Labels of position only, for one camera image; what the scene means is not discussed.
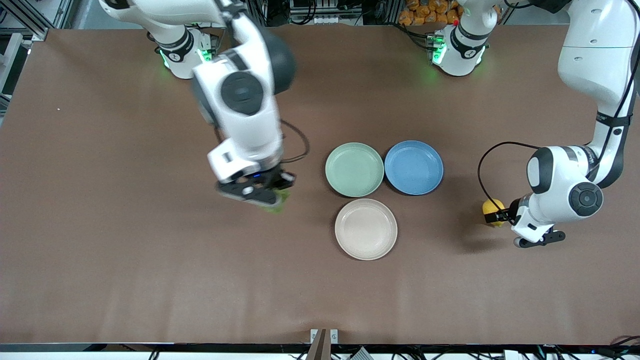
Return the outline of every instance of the pile of orange objects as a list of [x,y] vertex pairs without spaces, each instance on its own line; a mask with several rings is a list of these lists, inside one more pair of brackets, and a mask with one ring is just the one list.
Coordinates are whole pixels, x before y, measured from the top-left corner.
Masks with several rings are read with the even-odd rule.
[[[398,24],[423,25],[427,22],[454,24],[465,9],[456,0],[405,0],[406,8],[398,17]],[[500,17],[500,8],[494,6]]]

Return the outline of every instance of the yellow object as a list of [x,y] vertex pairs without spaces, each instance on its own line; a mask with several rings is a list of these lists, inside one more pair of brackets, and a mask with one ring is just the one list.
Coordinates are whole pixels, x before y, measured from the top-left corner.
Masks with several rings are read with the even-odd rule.
[[289,195],[291,195],[291,192],[289,192],[288,189],[284,189],[284,190],[275,189],[275,190],[273,190],[273,192],[275,192],[276,195],[280,198],[280,205],[274,206],[272,208],[267,208],[265,206],[261,206],[261,208],[264,211],[268,212],[268,213],[279,214],[284,209],[284,202],[285,202],[285,200],[287,200]]
[[[498,199],[494,199],[493,201],[495,201],[495,203],[500,207],[500,209],[505,210],[504,204],[502,203],[502,201]],[[493,205],[493,203],[489,199],[487,199],[484,202],[484,204],[482,204],[482,214],[484,215],[495,213],[497,211],[498,211],[498,208],[496,208],[495,205]],[[500,227],[503,224],[504,224],[504,221],[494,221],[490,225],[493,225],[495,227]]]

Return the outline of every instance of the plate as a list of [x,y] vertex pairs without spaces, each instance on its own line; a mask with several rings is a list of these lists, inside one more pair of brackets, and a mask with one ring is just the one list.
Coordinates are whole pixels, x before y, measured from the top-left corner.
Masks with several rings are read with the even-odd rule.
[[379,201],[358,199],[346,204],[335,219],[340,247],[356,259],[382,258],[396,244],[398,228],[394,214]]
[[409,195],[432,192],[442,181],[444,166],[437,151],[424,142],[397,143],[385,158],[391,185]]
[[385,177],[385,165],[372,147],[350,142],[331,152],[324,173],[335,191],[348,197],[362,197],[380,186]]

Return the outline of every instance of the metal bracket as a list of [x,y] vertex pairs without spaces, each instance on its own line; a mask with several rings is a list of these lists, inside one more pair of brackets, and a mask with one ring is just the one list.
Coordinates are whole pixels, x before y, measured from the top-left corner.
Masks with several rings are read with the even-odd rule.
[[[318,329],[311,329],[311,337],[309,339],[310,343],[314,342],[314,339],[316,338],[316,334],[318,333]],[[332,344],[337,344],[338,343],[338,329],[331,329],[331,331],[329,332],[330,335],[330,339],[331,339],[331,343]]]

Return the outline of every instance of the robotic arm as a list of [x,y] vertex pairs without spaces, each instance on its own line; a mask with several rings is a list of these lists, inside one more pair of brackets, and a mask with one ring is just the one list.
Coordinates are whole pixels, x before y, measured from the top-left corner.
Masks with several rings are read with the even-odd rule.
[[[178,78],[193,78],[202,115],[228,136],[207,156],[222,195],[278,207],[278,191],[295,180],[280,167],[282,133],[275,101],[296,71],[287,45],[258,28],[240,0],[99,1],[112,17],[147,29]],[[195,44],[208,35],[185,27],[191,22],[225,24],[234,47],[206,61]]]
[[[560,78],[598,105],[593,140],[585,146],[538,149],[527,164],[532,193],[514,200],[488,222],[510,221],[518,247],[564,239],[559,222],[583,220],[603,203],[602,188],[613,184],[623,168],[623,151],[631,123],[640,42],[638,0],[580,0],[569,7],[571,24],[558,61]],[[433,63],[463,76],[481,61],[495,26],[496,0],[461,1],[468,11],[460,24],[436,33],[442,45]]]

